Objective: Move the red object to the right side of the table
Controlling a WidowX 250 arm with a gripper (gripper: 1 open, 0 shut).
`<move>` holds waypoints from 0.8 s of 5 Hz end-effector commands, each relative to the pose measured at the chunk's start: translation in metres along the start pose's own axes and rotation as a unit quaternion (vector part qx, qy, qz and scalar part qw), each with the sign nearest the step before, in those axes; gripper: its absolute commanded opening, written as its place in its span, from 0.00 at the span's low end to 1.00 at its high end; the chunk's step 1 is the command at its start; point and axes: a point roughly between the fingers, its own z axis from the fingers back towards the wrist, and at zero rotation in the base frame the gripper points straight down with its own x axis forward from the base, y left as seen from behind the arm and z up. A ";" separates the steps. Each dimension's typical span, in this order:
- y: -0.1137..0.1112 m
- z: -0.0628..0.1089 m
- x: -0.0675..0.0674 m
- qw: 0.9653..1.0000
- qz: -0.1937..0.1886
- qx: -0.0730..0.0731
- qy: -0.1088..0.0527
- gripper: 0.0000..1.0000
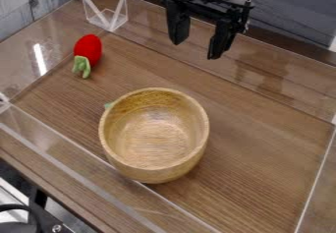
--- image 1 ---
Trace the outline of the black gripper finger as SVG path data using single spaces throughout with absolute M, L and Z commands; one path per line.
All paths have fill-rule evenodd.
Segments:
M 191 17 L 181 2 L 165 0 L 165 9 L 169 38 L 179 45 L 189 37 Z
M 245 22 L 240 14 L 224 15 L 215 18 L 213 36 L 209 38 L 208 59 L 217 59 L 231 48 L 233 39 L 239 33 L 245 32 Z

